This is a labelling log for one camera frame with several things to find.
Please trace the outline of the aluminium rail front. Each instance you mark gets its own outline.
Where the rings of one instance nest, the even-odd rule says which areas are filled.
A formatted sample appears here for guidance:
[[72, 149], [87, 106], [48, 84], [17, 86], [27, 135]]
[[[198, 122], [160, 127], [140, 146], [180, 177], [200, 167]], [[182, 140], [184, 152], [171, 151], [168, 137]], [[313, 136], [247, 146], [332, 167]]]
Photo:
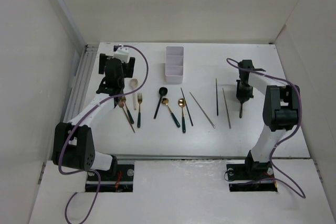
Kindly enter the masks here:
[[229, 160], [242, 161], [244, 157], [239, 156], [169, 156], [169, 155], [133, 155], [133, 154], [115, 154], [118, 160], [133, 161], [192, 161], [192, 160]]

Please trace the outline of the aluminium frame left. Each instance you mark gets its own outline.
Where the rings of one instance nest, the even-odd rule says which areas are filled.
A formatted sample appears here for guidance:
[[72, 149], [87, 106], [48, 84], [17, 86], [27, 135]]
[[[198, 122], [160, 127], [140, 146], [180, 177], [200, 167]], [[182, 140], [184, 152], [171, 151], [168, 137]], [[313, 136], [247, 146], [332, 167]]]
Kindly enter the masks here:
[[98, 44], [88, 44], [84, 47], [76, 74], [70, 81], [70, 96], [65, 103], [61, 122], [68, 122], [82, 111], [97, 52]]

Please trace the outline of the beige plastic spoon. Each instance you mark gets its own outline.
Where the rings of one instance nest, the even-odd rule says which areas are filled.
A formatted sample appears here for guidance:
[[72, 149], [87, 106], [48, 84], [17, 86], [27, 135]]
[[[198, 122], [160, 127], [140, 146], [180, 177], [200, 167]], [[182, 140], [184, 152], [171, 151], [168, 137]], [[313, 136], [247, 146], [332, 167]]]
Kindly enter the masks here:
[[133, 91], [133, 93], [132, 93], [133, 109], [136, 110], [137, 101], [136, 101], [136, 97], [135, 97], [135, 90], [138, 87], [138, 80], [136, 78], [130, 80], [130, 87]]

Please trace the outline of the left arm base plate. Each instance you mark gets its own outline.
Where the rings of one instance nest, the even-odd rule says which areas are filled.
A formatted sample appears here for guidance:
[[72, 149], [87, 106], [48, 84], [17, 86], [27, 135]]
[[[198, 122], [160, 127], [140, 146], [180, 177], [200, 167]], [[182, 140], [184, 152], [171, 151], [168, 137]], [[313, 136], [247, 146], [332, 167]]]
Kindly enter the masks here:
[[[133, 192], [134, 163], [117, 165], [116, 174], [99, 170], [101, 177], [100, 193], [131, 193]], [[89, 172], [85, 183], [85, 192], [94, 193], [98, 188], [98, 175]]]

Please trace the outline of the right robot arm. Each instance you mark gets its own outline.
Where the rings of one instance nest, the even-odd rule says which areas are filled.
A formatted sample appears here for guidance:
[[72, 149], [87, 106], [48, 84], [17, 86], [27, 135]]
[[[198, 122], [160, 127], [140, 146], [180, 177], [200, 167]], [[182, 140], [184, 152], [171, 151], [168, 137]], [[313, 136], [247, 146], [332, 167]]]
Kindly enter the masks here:
[[236, 98], [243, 105], [252, 99], [256, 89], [264, 95], [264, 127], [256, 145], [248, 152], [243, 166], [244, 175], [254, 179], [271, 168], [270, 160], [278, 143], [286, 132], [299, 124], [300, 100], [299, 88], [284, 79], [261, 75], [251, 60], [242, 60], [237, 64]]

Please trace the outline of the dark chopstick centre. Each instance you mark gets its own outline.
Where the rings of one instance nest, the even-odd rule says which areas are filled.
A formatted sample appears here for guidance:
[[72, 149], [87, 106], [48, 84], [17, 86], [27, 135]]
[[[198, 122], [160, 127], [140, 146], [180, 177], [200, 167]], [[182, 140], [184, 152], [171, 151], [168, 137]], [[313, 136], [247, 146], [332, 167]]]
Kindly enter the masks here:
[[186, 98], [185, 98], [185, 95], [184, 95], [184, 92], [183, 92], [182, 87], [180, 87], [180, 89], [181, 89], [181, 93], [182, 93], [183, 99], [184, 99], [184, 101], [185, 101], [185, 107], [186, 107], [186, 109], [187, 109], [188, 117], [189, 117], [189, 119], [190, 119], [190, 124], [191, 124], [191, 126], [194, 126], [194, 123], [193, 123], [193, 120], [192, 120], [190, 111], [189, 111], [189, 109], [188, 109], [187, 100], [186, 100]]

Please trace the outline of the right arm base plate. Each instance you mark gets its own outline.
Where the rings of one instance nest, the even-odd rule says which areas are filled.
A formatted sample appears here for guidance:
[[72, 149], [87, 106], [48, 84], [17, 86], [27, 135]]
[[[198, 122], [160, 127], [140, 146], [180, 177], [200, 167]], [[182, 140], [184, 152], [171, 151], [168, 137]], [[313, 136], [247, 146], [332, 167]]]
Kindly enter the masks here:
[[245, 163], [226, 163], [226, 180], [230, 192], [277, 192], [274, 171], [270, 163], [248, 167]]

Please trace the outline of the dark green chopstick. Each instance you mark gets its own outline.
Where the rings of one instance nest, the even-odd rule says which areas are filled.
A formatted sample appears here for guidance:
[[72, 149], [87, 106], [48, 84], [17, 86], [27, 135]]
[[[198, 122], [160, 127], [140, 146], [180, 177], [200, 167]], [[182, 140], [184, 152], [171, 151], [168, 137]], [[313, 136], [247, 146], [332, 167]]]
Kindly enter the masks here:
[[215, 89], [216, 89], [216, 115], [219, 116], [217, 78], [215, 78]]

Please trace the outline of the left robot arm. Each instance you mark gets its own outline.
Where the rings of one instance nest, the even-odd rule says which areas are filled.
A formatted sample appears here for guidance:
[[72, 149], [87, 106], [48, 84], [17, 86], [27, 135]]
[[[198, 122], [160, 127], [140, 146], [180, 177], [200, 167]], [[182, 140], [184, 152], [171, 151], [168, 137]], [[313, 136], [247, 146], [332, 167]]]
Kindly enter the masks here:
[[124, 95], [124, 80], [132, 78], [135, 58], [129, 50], [121, 47], [113, 55], [100, 54], [99, 74], [103, 75], [92, 101], [69, 122], [58, 123], [55, 128], [52, 161], [65, 175], [64, 167], [73, 173], [99, 170], [105, 180], [117, 176], [118, 161], [111, 154], [95, 150], [92, 129], [111, 112]]

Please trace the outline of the black spoon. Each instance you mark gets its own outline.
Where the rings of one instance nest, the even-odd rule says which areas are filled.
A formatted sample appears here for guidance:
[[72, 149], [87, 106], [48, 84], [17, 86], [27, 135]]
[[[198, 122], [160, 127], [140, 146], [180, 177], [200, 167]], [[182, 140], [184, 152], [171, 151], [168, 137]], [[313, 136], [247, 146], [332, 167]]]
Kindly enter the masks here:
[[167, 95], [167, 93], [168, 93], [168, 89], [166, 87], [160, 87], [159, 88], [160, 98], [159, 98], [158, 104], [156, 106], [155, 114], [154, 114], [154, 117], [153, 117], [154, 119], [156, 119], [157, 113], [158, 113], [159, 108], [160, 108], [160, 104], [162, 102], [162, 99]]

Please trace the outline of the white three-compartment utensil holder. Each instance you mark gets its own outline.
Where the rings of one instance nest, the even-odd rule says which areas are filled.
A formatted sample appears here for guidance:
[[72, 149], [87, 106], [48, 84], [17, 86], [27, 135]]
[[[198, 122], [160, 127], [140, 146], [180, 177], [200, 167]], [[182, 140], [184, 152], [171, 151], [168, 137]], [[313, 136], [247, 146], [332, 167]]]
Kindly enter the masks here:
[[181, 84], [184, 76], [184, 47], [167, 46], [165, 54], [165, 79], [170, 84]]

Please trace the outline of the silver metal chopstick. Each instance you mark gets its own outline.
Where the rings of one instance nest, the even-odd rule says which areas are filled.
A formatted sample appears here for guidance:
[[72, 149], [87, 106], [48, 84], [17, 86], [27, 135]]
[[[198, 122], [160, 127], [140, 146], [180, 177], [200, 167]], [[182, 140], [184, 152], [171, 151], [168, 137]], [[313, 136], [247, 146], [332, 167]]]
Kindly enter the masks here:
[[204, 114], [204, 116], [206, 117], [206, 119], [209, 121], [210, 125], [215, 129], [216, 128], [215, 124], [209, 118], [209, 116], [204, 111], [204, 109], [202, 108], [202, 106], [199, 104], [199, 102], [197, 101], [197, 99], [194, 97], [194, 95], [191, 92], [189, 92], [189, 94], [191, 95], [191, 97], [193, 98], [193, 100], [195, 101], [195, 103], [197, 104], [197, 106], [199, 107], [199, 109], [201, 110], [201, 112]]

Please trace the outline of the brown grey chopstick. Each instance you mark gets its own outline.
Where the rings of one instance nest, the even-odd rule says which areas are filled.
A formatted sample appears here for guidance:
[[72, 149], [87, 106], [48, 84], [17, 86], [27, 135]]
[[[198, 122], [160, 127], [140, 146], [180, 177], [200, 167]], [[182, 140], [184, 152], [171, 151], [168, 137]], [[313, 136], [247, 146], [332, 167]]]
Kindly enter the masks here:
[[222, 91], [223, 91], [223, 97], [224, 97], [224, 102], [225, 102], [225, 109], [226, 109], [228, 127], [229, 127], [229, 129], [232, 129], [232, 125], [231, 125], [231, 122], [230, 122], [230, 116], [229, 116], [229, 110], [228, 110], [228, 104], [227, 104], [227, 99], [226, 99], [224, 88], [222, 88]]

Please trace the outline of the brown wooden chopstick left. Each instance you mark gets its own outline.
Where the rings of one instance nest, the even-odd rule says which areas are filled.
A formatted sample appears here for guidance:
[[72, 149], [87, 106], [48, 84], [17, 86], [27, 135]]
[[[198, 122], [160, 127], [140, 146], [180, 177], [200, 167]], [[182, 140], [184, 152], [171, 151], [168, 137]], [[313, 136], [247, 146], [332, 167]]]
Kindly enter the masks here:
[[126, 116], [126, 118], [127, 118], [127, 120], [128, 120], [128, 123], [129, 123], [129, 125], [130, 125], [130, 127], [131, 127], [131, 129], [132, 129], [132, 131], [133, 131], [133, 133], [135, 133], [135, 130], [134, 130], [134, 128], [133, 128], [133, 125], [132, 125], [132, 123], [131, 123], [131, 121], [130, 121], [130, 118], [128, 117], [128, 114], [127, 114], [127, 112], [126, 112], [126, 110], [125, 110], [125, 108], [124, 108], [124, 104], [122, 103], [122, 109], [123, 109], [123, 111], [124, 111], [124, 114], [125, 114], [125, 116]]

